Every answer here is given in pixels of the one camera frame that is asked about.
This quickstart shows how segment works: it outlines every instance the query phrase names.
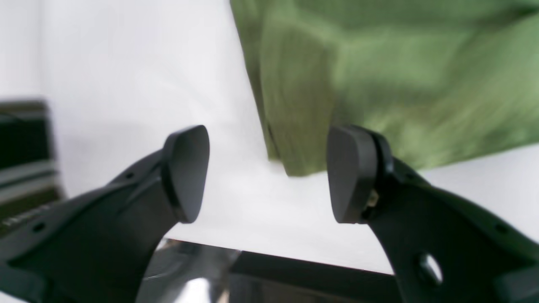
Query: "round hole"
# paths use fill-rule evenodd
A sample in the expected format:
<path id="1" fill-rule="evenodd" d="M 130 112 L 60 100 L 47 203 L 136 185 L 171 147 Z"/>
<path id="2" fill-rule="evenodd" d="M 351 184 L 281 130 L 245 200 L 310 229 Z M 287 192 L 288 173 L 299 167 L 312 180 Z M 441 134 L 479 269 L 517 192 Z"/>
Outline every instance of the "round hole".
<path id="1" fill-rule="evenodd" d="M 441 267 L 436 259 L 429 253 L 419 256 L 419 274 L 430 286 L 440 286 L 444 281 Z"/>
<path id="2" fill-rule="evenodd" d="M 45 229 L 45 223 L 39 223 L 36 226 L 33 227 L 34 232 L 40 232 L 43 229 Z"/>
<path id="3" fill-rule="evenodd" d="M 507 227 L 505 227 L 504 225 L 501 225 L 501 224 L 496 224 L 494 226 L 494 229 L 499 232 L 499 233 L 507 233 Z"/>

